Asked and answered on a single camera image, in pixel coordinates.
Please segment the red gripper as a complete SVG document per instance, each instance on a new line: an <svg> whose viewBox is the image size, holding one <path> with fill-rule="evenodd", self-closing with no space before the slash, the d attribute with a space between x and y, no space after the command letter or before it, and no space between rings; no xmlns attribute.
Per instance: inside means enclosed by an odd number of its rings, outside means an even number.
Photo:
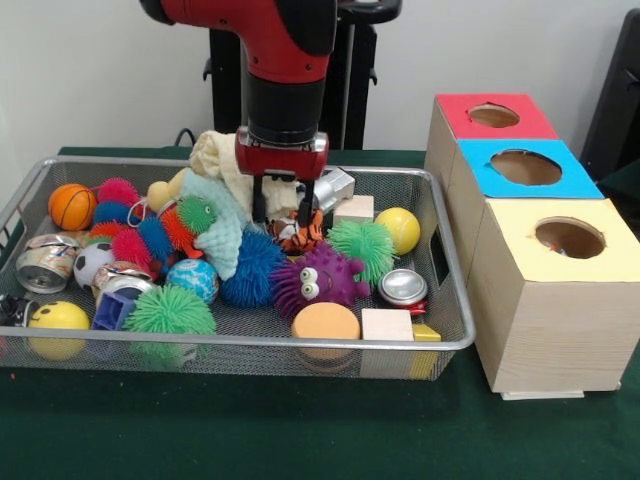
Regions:
<svg viewBox="0 0 640 480"><path fill-rule="evenodd" d="M235 157L243 174L253 175L252 218L265 222L263 177L289 176L297 180L318 179L327 164L329 138L318 132L310 142L301 145L269 145L252 136L247 127L239 127L235 135ZM314 210L314 181L304 181L304 194L299 202L298 224L309 225Z"/></svg>

